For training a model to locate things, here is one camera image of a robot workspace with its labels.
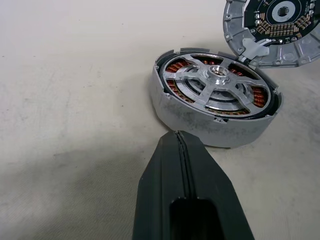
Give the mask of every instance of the splined hub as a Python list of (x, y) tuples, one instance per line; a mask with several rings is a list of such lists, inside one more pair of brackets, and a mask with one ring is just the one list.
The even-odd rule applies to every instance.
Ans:
[(252, 118), (272, 99), (265, 80), (235, 60), (211, 53), (187, 53), (160, 70), (166, 89), (193, 108), (228, 118)]

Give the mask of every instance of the black circuit board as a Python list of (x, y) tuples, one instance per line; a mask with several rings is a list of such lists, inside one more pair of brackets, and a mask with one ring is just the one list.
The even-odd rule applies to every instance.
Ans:
[[(295, 42), (317, 26), (320, 0), (318, 2), (319, 4), (317, 0), (250, 0), (244, 12), (244, 26), (250, 30), (256, 42), (264, 39), (271, 39), (278, 45)], [(273, 16), (275, 13), (280, 17), (288, 14), (287, 17), (292, 16), (279, 22)]]

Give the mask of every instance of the black plastic tool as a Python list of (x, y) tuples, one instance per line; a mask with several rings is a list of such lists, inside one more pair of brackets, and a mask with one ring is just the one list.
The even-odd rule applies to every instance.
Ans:
[(254, 240), (231, 181), (198, 137), (161, 137), (139, 182), (132, 240)]

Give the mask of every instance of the white surface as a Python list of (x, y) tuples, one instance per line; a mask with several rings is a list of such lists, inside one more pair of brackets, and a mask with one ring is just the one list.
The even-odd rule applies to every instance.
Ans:
[[(147, 81), (170, 49), (230, 52), (223, 0), (0, 2), (0, 239), (129, 240), (166, 128)], [(320, 226), (320, 61), (267, 70), (284, 106), (256, 142), (208, 148), (257, 240)]]

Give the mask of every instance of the circuit board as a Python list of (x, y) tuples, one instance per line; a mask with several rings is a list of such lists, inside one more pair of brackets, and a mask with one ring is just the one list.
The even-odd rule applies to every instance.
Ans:
[(273, 40), (288, 44), (309, 34), (320, 18), (320, 0), (250, 0), (244, 11), (244, 26), (256, 42)]

